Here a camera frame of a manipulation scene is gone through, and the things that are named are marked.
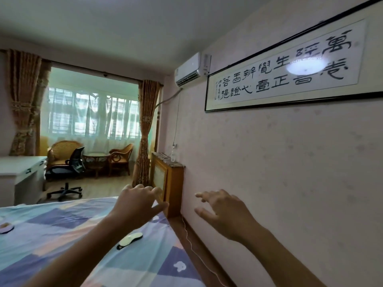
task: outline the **framed calligraphy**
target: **framed calligraphy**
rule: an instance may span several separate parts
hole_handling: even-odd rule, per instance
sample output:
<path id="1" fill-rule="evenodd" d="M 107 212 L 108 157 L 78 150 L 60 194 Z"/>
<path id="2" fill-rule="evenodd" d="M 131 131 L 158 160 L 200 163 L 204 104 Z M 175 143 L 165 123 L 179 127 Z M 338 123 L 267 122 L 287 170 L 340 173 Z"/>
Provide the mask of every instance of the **framed calligraphy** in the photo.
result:
<path id="1" fill-rule="evenodd" d="M 210 74 L 205 111 L 383 97 L 382 1 L 367 1 Z"/>

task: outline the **blue patterned bedsheet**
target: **blue patterned bedsheet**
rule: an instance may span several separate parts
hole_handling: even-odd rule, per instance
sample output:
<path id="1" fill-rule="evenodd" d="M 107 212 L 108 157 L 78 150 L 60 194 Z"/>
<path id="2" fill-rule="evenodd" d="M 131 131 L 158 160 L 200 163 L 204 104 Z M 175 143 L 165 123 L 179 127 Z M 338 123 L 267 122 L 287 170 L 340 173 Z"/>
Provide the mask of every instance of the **blue patterned bedsheet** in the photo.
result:
<path id="1" fill-rule="evenodd" d="M 0 234 L 0 286 L 21 286 L 88 233 L 116 198 L 84 199 L 0 208 L 15 225 Z M 134 232 L 143 238 L 101 260 L 83 287 L 204 287 L 164 214 Z"/>

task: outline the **forearm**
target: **forearm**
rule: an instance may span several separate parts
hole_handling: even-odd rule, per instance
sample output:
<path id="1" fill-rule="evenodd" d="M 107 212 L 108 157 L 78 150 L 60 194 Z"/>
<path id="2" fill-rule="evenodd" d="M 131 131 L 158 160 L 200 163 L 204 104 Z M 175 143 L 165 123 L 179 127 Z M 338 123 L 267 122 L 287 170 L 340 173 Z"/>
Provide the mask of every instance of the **forearm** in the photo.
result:
<path id="1" fill-rule="evenodd" d="M 124 231 L 108 216 L 24 287 L 80 286 L 94 267 L 129 230 Z"/>
<path id="2" fill-rule="evenodd" d="M 264 227 L 255 226 L 242 243 L 261 262 L 277 287 L 325 287 Z"/>

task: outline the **hand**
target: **hand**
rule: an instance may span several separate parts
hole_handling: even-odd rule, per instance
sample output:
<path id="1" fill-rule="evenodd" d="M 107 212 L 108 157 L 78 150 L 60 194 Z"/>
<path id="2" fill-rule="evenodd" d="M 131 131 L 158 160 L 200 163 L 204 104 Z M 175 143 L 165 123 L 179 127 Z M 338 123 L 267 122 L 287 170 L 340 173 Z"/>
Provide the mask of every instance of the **hand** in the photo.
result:
<path id="1" fill-rule="evenodd" d="M 245 203 L 225 190 L 196 193 L 202 202 L 208 202 L 214 214 L 203 207 L 195 208 L 195 212 L 207 221 L 221 235 L 229 240 L 244 243 L 246 236 L 263 227 L 254 219 Z"/>
<path id="2" fill-rule="evenodd" d="M 161 193 L 161 188 L 144 187 L 142 184 L 132 188 L 131 185 L 127 185 L 122 189 L 108 217 L 129 233 L 142 227 L 169 206 L 168 202 L 162 202 L 152 207 Z"/>

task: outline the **desk drawer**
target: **desk drawer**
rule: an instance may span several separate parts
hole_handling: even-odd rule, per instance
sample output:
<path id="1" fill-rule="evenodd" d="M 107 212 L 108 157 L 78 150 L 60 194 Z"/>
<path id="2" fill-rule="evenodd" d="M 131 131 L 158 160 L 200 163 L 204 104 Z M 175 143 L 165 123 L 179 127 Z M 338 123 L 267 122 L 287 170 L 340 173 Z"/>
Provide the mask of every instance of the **desk drawer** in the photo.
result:
<path id="1" fill-rule="evenodd" d="M 19 175 L 17 175 L 15 184 L 23 181 L 24 179 L 26 179 L 27 177 L 29 177 L 30 175 L 35 173 L 40 168 L 43 168 L 44 167 L 44 163 L 45 163 L 45 159 L 42 159 L 41 161 L 39 161 L 39 163 L 36 163 L 31 168 L 28 168 L 24 172 L 22 172 Z"/>

